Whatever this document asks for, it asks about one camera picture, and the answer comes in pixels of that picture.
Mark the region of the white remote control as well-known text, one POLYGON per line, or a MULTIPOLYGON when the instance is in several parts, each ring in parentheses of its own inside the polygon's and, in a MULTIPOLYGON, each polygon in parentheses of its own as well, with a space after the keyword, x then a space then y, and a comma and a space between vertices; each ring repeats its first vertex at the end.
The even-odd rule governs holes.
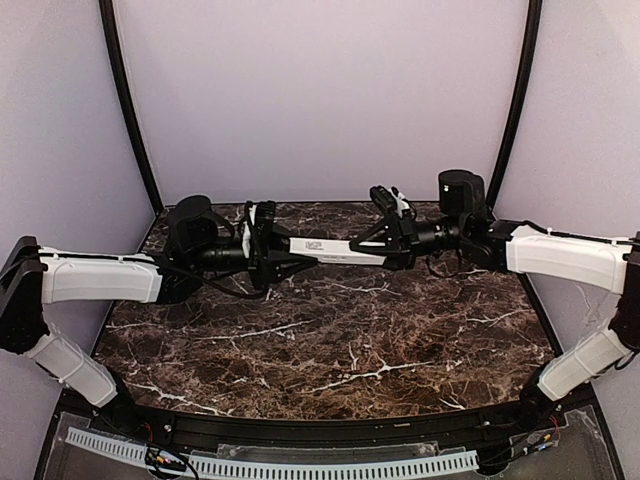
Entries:
POLYGON ((320 264, 381 267, 387 259, 354 251, 347 240, 291 237, 288 250, 290 254, 315 258, 320 264))

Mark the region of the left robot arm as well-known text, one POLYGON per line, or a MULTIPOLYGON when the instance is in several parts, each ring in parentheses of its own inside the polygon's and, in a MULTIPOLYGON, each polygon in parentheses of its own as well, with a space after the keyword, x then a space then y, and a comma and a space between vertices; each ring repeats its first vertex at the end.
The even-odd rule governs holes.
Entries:
POLYGON ((248 274, 260 299, 269 288, 318 264, 390 268, 396 244, 379 224, 354 240, 296 237, 280 228, 272 201, 247 202, 238 223, 194 195, 168 214, 169 234, 160 254, 91 254, 62 251, 20 238, 1 269, 1 348, 25 356, 99 410, 129 408, 130 395, 117 375, 77 343, 46 323, 43 307, 71 301, 125 300, 171 305, 203 286, 234 292, 224 278, 248 274))

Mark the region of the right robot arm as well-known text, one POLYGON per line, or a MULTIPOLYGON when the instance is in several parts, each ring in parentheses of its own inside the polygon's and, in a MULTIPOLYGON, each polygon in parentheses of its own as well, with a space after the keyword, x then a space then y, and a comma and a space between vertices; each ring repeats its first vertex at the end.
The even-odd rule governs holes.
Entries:
POLYGON ((421 224, 395 187, 374 187, 371 199, 388 221, 387 243, 402 267, 419 256, 453 250, 496 272, 539 274, 590 284, 618 295, 613 317, 550 361, 522 391, 523 400, 558 402, 609 367, 639 354, 639 241, 599 238, 543 228, 532 221, 494 220, 484 181, 468 170, 438 176, 441 219, 421 224))

